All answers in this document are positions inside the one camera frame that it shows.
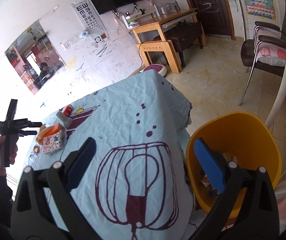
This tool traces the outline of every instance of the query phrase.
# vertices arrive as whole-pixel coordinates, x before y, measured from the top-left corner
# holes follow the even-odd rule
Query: eye chart
[[[76,15],[84,25],[85,30],[93,37],[108,38],[109,35],[89,0],[71,4]]]

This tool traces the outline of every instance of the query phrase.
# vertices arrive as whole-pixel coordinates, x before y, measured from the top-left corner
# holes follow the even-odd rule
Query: brown leather chair
[[[164,32],[164,35],[167,40],[171,40],[173,43],[173,47],[176,52],[179,53],[179,57],[181,60],[182,67],[185,67],[183,50],[187,49],[192,43],[199,39],[200,48],[203,49],[202,46],[202,27],[200,22],[196,23],[179,23],[175,27],[169,29]],[[160,36],[156,36],[153,41],[160,41]]]
[[[240,99],[239,106],[242,104],[243,98],[245,96],[245,93],[247,92],[247,89],[249,87],[249,83],[251,81],[253,70],[255,68],[261,69],[263,71],[267,71],[269,73],[278,75],[280,77],[283,76],[284,67],[271,66],[269,64],[265,64],[265,63],[262,63],[260,61],[256,62],[255,59],[256,59],[256,56],[259,52],[259,45],[262,42],[274,44],[274,45],[277,45],[281,48],[286,49],[286,0],[285,0],[285,15],[284,15],[284,20],[283,20],[283,24],[282,24],[282,30],[280,30],[280,28],[277,25],[272,24],[272,23],[255,22],[255,24],[256,24],[256,27],[254,29],[253,39],[244,41],[244,43],[242,45],[242,49],[241,49],[241,60],[242,60],[243,65],[247,67],[247,72],[249,70],[249,67],[252,67],[252,68],[251,68],[251,72],[250,72],[248,82],[246,84],[246,87],[245,87],[244,92],[242,94],[242,97]],[[260,35],[259,36],[259,43],[256,46],[256,48],[254,48],[255,34],[256,34],[256,31],[259,27],[264,27],[267,29],[272,29],[272,30],[280,32],[281,33],[280,39],[275,38],[275,37],[266,36],[266,35]]]

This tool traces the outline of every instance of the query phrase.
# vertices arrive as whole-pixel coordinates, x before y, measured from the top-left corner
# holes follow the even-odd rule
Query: tiled floor
[[[265,122],[281,83],[280,77],[255,69],[242,106],[238,106],[249,73],[240,59],[242,42],[208,37],[202,50],[192,46],[184,51],[187,64],[179,75],[168,73],[167,79],[192,103],[192,134],[204,123],[232,111],[247,111]],[[286,169],[286,99],[270,131]]]

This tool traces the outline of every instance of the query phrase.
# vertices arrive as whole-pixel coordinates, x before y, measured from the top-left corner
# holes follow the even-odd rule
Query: door frame
[[[191,0],[186,0],[186,1],[187,1],[189,8],[192,9],[193,6],[191,3]],[[225,5],[227,7],[227,10],[228,10],[228,17],[229,17],[230,27],[231,27],[231,39],[235,41],[236,39],[235,39],[234,24],[233,24],[233,18],[232,18],[230,3],[229,3],[229,0],[224,0],[224,2],[225,2]]]

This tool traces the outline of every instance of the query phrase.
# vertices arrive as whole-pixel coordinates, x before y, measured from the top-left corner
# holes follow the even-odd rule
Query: chair armrest
[[[275,37],[271,37],[271,36],[267,36],[267,35],[260,35],[259,41],[274,44],[278,47],[286,49],[286,41],[275,38]]]
[[[273,24],[273,23],[266,23],[266,22],[258,22],[256,21],[255,22],[256,26],[261,26],[261,27],[265,27],[265,28],[269,28],[269,29],[273,29],[273,30],[276,30],[276,31],[280,31],[280,27]]]

